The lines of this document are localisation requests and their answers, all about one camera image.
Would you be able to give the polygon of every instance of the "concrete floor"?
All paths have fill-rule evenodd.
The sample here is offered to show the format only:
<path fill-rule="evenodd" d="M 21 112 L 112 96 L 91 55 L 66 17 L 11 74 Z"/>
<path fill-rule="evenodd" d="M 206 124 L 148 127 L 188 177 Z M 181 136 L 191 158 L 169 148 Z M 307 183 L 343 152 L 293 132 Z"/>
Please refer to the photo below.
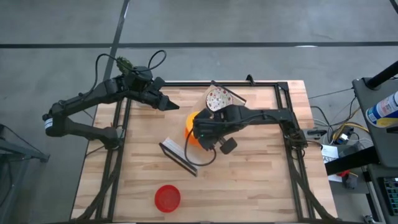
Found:
<path fill-rule="evenodd" d="M 123 0 L 2 0 L 0 44 L 111 43 Z M 388 0 L 132 0 L 121 42 L 338 42 L 398 39 L 398 14 Z M 156 49 L 119 49 L 146 65 Z M 12 223 L 69 219 L 87 140 L 49 138 L 41 116 L 51 104 L 88 90 L 94 62 L 110 49 L 0 49 L 0 123 L 51 154 L 30 162 Z M 281 47 L 168 49 L 154 70 L 165 80 L 304 80 L 309 96 L 351 87 L 355 78 L 380 72 L 398 47 Z M 106 60 L 100 63 L 104 71 Z M 113 69 L 112 76 L 118 75 Z M 351 101 L 347 91 L 310 100 L 332 119 Z M 88 110 L 95 113 L 95 108 Z M 321 119 L 318 112 L 314 117 Z M 341 121 L 348 110 L 335 118 Z M 74 121 L 91 124 L 84 113 Z M 360 221 L 363 198 L 335 195 L 339 217 Z M 347 205 L 358 208 L 347 209 Z"/>

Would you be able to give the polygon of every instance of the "orange object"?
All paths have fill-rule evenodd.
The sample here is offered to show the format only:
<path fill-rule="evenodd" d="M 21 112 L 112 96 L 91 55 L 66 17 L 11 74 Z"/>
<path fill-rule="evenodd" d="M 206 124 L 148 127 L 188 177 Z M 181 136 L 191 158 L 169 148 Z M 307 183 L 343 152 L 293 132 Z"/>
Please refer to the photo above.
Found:
<path fill-rule="evenodd" d="M 199 113 L 199 111 L 193 112 L 192 114 L 188 115 L 187 120 L 185 121 L 185 131 L 184 131 L 184 136 L 185 139 L 188 137 L 189 132 L 193 128 L 193 119 L 195 116 Z M 192 146 L 200 146 L 200 143 L 198 140 L 193 136 L 193 133 L 191 133 L 191 136 L 188 138 L 188 143 L 191 144 Z"/>

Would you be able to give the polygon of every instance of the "patterned plate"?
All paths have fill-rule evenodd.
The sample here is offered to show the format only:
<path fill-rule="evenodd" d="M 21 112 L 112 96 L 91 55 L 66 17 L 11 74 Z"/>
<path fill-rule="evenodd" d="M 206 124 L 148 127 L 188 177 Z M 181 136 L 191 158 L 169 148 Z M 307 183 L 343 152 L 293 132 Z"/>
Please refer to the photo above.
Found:
<path fill-rule="evenodd" d="M 218 111 L 219 109 L 231 104 L 231 94 L 222 88 L 216 88 L 214 90 L 211 90 L 206 96 L 207 108 L 209 108 L 213 112 Z"/>

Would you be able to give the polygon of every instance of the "red bowl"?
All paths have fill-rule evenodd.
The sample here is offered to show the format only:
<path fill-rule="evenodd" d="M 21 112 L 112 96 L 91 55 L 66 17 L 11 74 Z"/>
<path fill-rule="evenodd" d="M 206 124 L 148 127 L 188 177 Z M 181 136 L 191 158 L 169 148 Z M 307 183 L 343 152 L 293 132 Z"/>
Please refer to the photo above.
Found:
<path fill-rule="evenodd" d="M 165 185 L 159 188 L 155 194 L 155 205 L 161 212 L 174 211 L 181 201 L 180 192 L 173 185 Z"/>

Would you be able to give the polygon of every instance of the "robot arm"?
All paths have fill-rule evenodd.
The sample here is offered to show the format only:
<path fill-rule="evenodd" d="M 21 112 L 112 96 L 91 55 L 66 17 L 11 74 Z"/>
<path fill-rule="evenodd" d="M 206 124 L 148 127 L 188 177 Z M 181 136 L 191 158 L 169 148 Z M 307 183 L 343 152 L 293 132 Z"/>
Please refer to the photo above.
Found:
<path fill-rule="evenodd" d="M 49 112 L 43 115 L 46 134 L 52 137 L 73 134 L 90 140 L 99 139 L 106 149 L 115 149 L 119 147 L 119 136 L 115 128 L 101 129 L 75 123 L 68 116 L 100 103 L 110 104 L 125 97 L 161 111 L 179 109 L 178 105 L 160 91 L 165 83 L 163 79 L 157 77 L 153 80 L 151 71 L 146 67 L 135 69 L 136 72 L 121 70 L 124 72 L 122 75 L 103 81 L 88 93 L 54 103 Z"/>
<path fill-rule="evenodd" d="M 204 109 L 193 120 L 193 135 L 202 148 L 209 150 L 220 142 L 220 150 L 228 154 L 237 144 L 233 138 L 225 140 L 226 135 L 240 131 L 247 125 L 260 124 L 279 124 L 284 138 L 288 139 L 286 142 L 292 147 L 307 147 L 305 135 L 289 109 L 250 110 L 241 105 L 229 105 L 214 114 Z"/>

